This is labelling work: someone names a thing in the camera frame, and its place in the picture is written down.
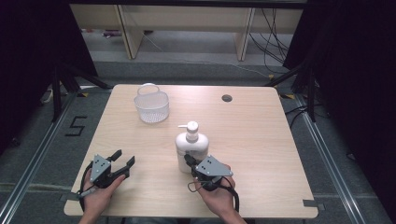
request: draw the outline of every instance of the soap dispenser bottle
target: soap dispenser bottle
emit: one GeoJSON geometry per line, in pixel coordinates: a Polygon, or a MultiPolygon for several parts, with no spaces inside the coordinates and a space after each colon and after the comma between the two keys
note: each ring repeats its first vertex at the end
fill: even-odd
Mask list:
{"type": "Polygon", "coordinates": [[[195,121],[178,127],[187,128],[187,131],[179,134],[175,140],[178,168],[181,172],[191,173],[191,168],[186,164],[184,156],[190,154],[198,161],[204,160],[209,149],[209,140],[204,134],[198,133],[198,123],[195,121]]]}

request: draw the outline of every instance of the gray carpet floor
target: gray carpet floor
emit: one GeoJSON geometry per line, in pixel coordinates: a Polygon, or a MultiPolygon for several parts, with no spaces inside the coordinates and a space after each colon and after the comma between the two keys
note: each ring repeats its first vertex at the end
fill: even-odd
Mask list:
{"type": "MultiPolygon", "coordinates": [[[[115,85],[121,83],[183,84],[183,85],[235,85],[261,86],[273,74],[265,66],[241,66],[201,63],[95,63],[100,79],[115,85]]],[[[282,67],[270,67],[272,71],[285,72],[282,67]]],[[[80,85],[91,83],[79,79],[80,85]]],[[[277,86],[279,94],[291,93],[292,78],[277,86]]],[[[65,115],[49,151],[24,195],[11,223],[77,223],[78,217],[64,214],[63,195],[70,191],[78,169],[101,118],[110,92],[89,89],[88,96],[77,97],[65,115]],[[81,136],[66,136],[75,133],[70,124],[75,116],[77,125],[85,126],[81,136]]],[[[297,107],[296,100],[280,97],[283,108],[290,111],[297,107]]],[[[338,134],[332,119],[322,106],[316,108],[317,125],[332,156],[341,170],[347,185],[356,198],[367,223],[391,223],[370,184],[356,162],[347,158],[347,145],[338,134]]],[[[287,115],[289,123],[297,113],[287,115]]],[[[13,186],[19,181],[30,159],[40,145],[52,119],[52,104],[38,107],[23,131],[18,136],[21,145],[10,147],[0,157],[0,203],[3,203],[13,186]]],[[[318,153],[317,146],[308,131],[303,117],[294,121],[291,131],[299,151],[308,182],[319,204],[318,217],[305,223],[351,223],[340,200],[332,179],[318,153]]],[[[103,217],[99,223],[106,223],[103,217]]],[[[120,223],[119,217],[111,217],[109,223],[120,223]]],[[[297,219],[257,219],[256,223],[294,224],[297,219]]]]}

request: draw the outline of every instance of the table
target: table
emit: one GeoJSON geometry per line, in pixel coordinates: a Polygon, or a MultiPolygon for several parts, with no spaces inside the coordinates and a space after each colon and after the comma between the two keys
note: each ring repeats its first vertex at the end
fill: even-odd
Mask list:
{"type": "MultiPolygon", "coordinates": [[[[276,90],[267,87],[160,85],[169,96],[170,115],[156,124],[140,120],[134,107],[138,85],[117,85],[92,138],[76,182],[98,153],[111,156],[120,169],[133,155],[131,177],[113,195],[104,216],[215,217],[187,185],[189,174],[177,167],[177,125],[195,120],[209,139],[209,154],[229,164],[240,198],[242,217],[313,218],[314,200],[276,90]],[[224,102],[230,95],[231,102],[224,102]]],[[[78,202],[67,201],[69,216],[82,215],[78,202]]]]}

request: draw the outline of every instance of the hand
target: hand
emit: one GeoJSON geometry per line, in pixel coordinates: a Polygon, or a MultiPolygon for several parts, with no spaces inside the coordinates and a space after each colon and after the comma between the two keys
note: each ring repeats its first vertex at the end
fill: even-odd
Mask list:
{"type": "MultiPolygon", "coordinates": [[[[92,186],[92,183],[90,182],[91,171],[92,169],[90,169],[85,175],[84,190],[87,190],[90,186],[92,186]]],[[[124,179],[125,179],[125,175],[121,175],[117,179],[115,179],[113,183],[111,183],[111,185],[108,186],[107,188],[97,189],[93,193],[85,196],[84,197],[85,211],[79,223],[80,224],[96,223],[96,220],[110,204],[110,199],[111,196],[113,195],[113,192],[122,183],[124,179]]]]}
{"type": "MultiPolygon", "coordinates": [[[[224,176],[221,179],[222,186],[230,187],[230,184],[235,188],[235,181],[232,177],[224,176]]],[[[213,191],[207,191],[202,188],[197,178],[194,178],[194,185],[209,210],[219,216],[225,223],[246,223],[233,208],[233,195],[227,189],[217,188],[213,191]]]]}

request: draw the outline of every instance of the black tripod stand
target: black tripod stand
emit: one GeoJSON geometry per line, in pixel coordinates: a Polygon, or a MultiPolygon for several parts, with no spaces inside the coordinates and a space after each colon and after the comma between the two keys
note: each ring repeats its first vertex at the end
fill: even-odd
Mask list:
{"type": "Polygon", "coordinates": [[[53,91],[52,121],[55,121],[62,113],[60,82],[62,82],[62,84],[64,85],[64,87],[68,92],[78,92],[81,90],[80,86],[74,79],[73,75],[82,77],[102,89],[105,90],[113,89],[113,86],[107,85],[105,82],[102,82],[96,77],[93,77],[70,64],[57,62],[53,71],[53,79],[52,79],[52,91],[53,91]]]}
{"type": "Polygon", "coordinates": [[[308,90],[307,112],[313,122],[314,115],[314,99],[315,99],[315,77],[319,72],[319,67],[326,59],[326,55],[332,45],[332,40],[346,15],[347,0],[338,0],[333,4],[330,16],[325,20],[323,26],[318,31],[318,36],[310,47],[303,62],[288,73],[265,84],[265,87],[274,87],[275,85],[285,81],[286,79],[297,75],[291,89],[293,92],[301,92],[305,87],[308,90]]]}

